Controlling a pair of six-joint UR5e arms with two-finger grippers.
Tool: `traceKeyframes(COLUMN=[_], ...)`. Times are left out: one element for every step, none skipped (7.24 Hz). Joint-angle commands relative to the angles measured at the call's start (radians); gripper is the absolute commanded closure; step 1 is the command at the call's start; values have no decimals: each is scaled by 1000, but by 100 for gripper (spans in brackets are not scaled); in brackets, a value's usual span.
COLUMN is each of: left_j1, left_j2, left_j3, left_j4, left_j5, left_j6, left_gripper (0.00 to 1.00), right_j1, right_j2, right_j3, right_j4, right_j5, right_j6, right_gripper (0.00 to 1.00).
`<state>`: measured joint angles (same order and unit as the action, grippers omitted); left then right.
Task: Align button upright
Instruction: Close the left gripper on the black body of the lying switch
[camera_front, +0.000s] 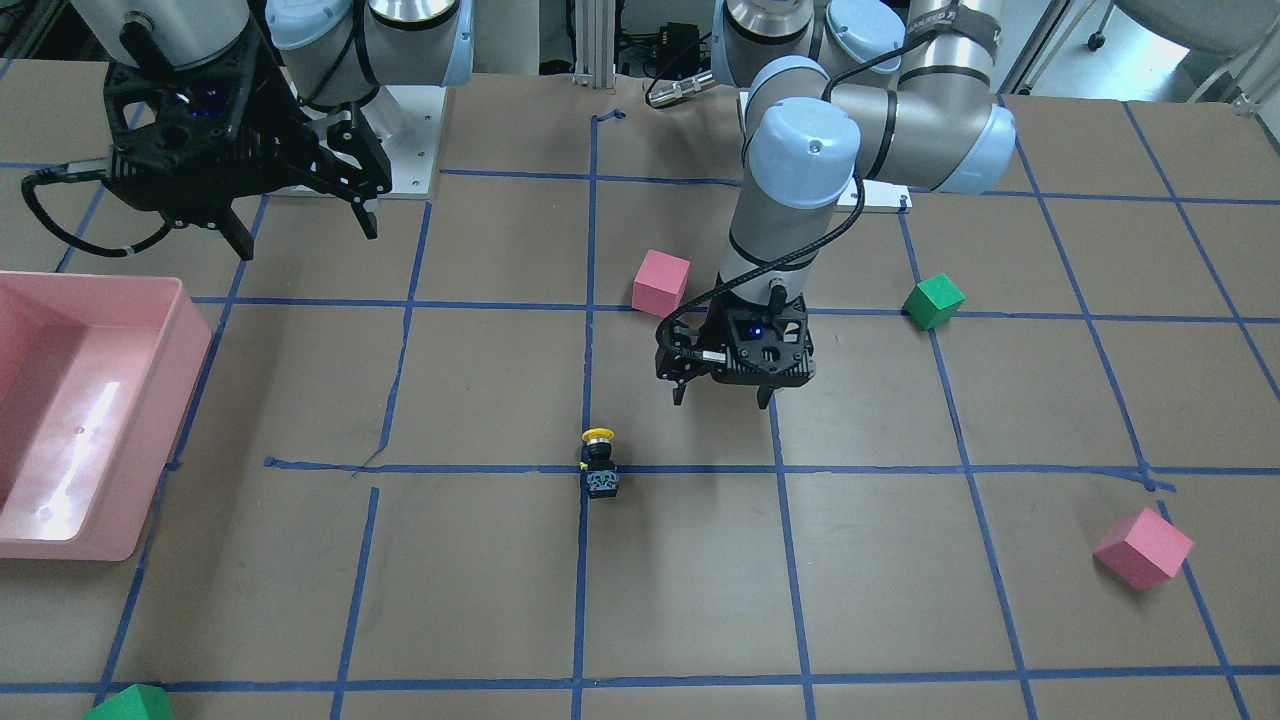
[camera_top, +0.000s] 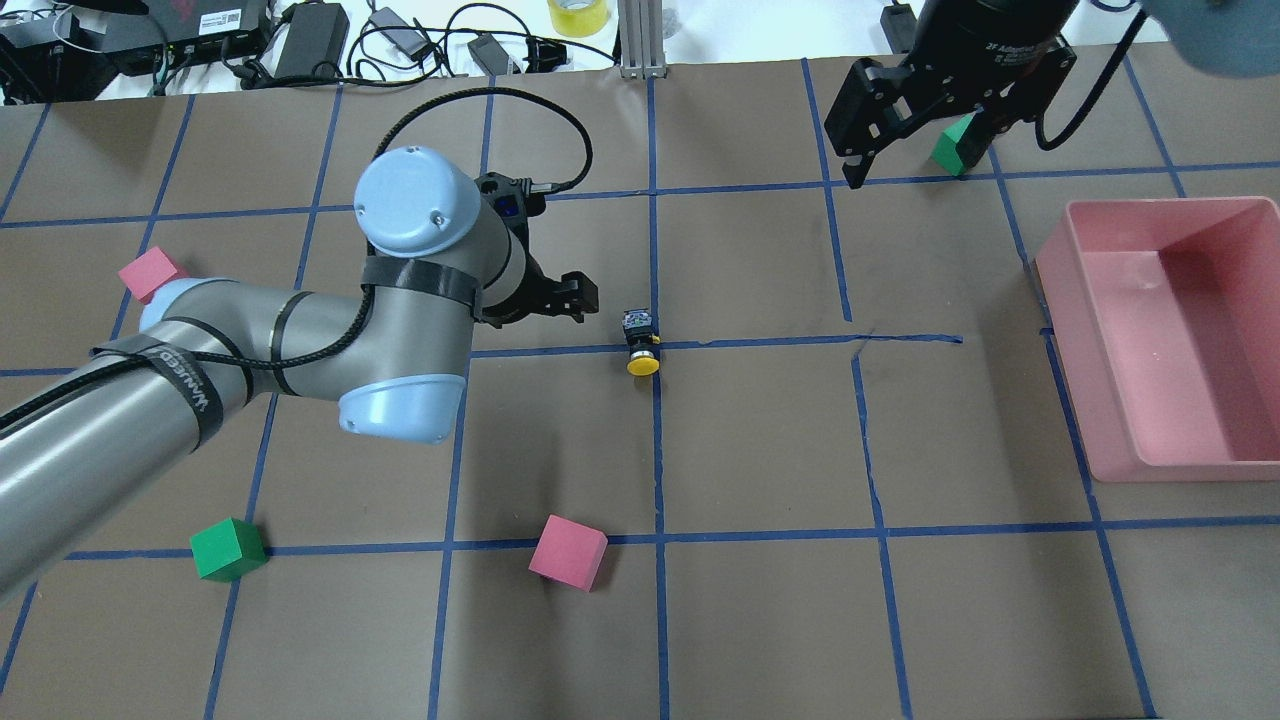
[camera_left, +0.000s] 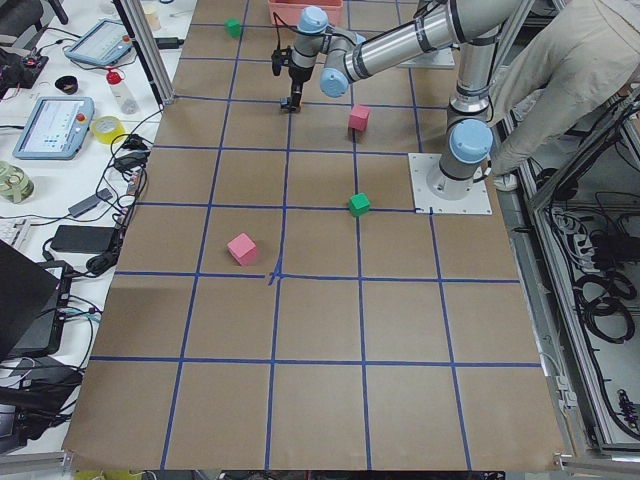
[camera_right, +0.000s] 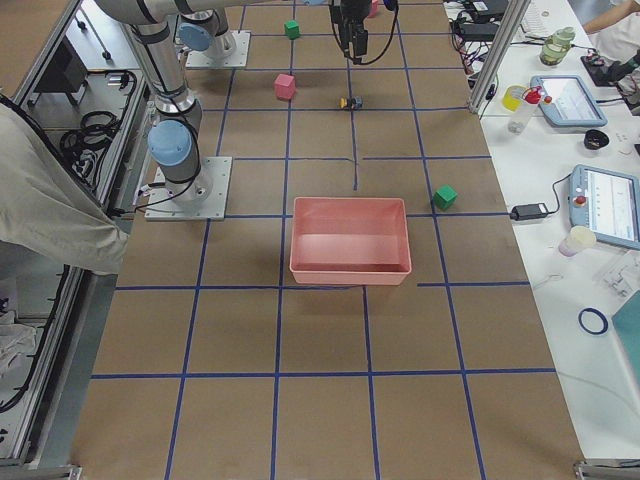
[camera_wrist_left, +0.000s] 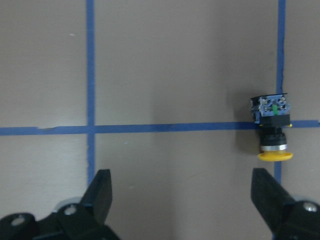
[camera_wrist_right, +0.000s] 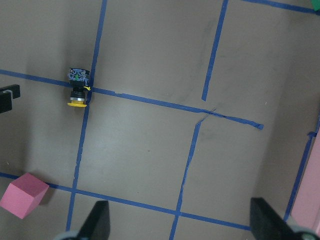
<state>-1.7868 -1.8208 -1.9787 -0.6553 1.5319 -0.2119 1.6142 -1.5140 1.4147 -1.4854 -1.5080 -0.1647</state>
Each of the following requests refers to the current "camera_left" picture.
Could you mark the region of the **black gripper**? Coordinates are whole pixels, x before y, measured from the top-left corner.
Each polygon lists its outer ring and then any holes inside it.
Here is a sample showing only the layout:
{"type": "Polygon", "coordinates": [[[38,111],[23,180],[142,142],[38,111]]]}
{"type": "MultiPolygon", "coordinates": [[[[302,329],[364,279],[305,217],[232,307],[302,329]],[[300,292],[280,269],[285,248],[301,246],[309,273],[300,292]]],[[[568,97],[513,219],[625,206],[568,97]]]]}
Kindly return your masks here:
{"type": "Polygon", "coordinates": [[[311,79],[312,67],[300,67],[294,63],[289,66],[289,77],[291,78],[291,97],[280,99],[280,109],[285,112],[299,112],[301,109],[301,99],[303,86],[311,79]]]}

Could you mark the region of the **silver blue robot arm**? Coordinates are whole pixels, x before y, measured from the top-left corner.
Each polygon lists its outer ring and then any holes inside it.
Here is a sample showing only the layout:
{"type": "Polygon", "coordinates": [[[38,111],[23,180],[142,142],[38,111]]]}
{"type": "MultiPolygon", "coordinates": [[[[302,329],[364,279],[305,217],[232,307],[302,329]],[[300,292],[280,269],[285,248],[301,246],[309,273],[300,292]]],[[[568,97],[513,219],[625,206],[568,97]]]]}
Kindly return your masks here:
{"type": "Polygon", "coordinates": [[[325,57],[320,88],[338,98],[355,82],[456,44],[461,65],[449,101],[447,135],[453,137],[466,120],[486,124],[497,106],[489,89],[502,29],[521,7],[518,1],[422,1],[411,21],[366,39],[333,25],[323,8],[307,5],[290,27],[293,44],[277,46],[271,55],[273,73],[286,69],[291,80],[280,107],[299,111],[319,55],[325,57]]]}

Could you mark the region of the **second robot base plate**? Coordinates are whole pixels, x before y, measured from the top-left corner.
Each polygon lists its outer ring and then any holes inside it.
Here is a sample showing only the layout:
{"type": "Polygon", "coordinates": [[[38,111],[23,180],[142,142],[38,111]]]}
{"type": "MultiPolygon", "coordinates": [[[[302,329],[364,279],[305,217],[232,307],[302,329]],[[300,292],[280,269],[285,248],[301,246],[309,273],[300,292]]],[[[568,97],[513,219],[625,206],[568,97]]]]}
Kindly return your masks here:
{"type": "Polygon", "coordinates": [[[423,53],[398,65],[399,68],[422,68],[436,70],[453,70],[455,60],[451,47],[423,53]]]}

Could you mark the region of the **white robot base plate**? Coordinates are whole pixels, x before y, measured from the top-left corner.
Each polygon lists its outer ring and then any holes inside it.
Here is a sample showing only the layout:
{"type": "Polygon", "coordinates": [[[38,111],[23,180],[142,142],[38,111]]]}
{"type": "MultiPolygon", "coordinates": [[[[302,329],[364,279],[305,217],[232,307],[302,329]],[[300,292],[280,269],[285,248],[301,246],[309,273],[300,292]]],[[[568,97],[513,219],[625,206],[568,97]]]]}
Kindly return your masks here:
{"type": "Polygon", "coordinates": [[[452,180],[440,169],[440,154],[409,153],[414,211],[435,215],[491,215],[482,169],[467,180],[452,180]]]}

